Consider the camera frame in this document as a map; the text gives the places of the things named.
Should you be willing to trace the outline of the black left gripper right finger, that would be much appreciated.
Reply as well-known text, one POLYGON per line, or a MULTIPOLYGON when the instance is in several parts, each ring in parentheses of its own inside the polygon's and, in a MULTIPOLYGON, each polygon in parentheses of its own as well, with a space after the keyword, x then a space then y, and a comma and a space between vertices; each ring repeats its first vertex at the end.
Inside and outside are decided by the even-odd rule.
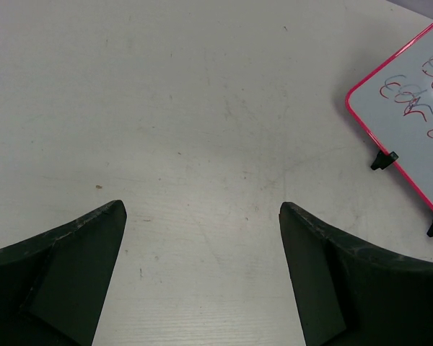
POLYGON ((433 345, 433 262, 371 244, 291 202, 279 223, 307 345, 433 345))

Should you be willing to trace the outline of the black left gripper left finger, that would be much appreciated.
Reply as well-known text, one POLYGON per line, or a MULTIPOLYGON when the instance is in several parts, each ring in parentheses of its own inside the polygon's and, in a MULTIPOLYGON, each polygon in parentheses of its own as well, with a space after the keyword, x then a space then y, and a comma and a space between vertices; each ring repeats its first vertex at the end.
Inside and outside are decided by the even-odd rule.
POLYGON ((122 201, 0 249, 0 345, 91 345, 126 226, 122 201))

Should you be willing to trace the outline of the pink framed whiteboard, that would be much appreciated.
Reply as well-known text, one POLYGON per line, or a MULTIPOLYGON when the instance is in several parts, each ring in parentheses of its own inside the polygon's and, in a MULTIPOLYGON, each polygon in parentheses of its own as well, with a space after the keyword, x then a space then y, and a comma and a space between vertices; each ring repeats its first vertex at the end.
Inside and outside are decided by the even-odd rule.
POLYGON ((346 108, 433 211, 433 23, 356 84, 346 108))

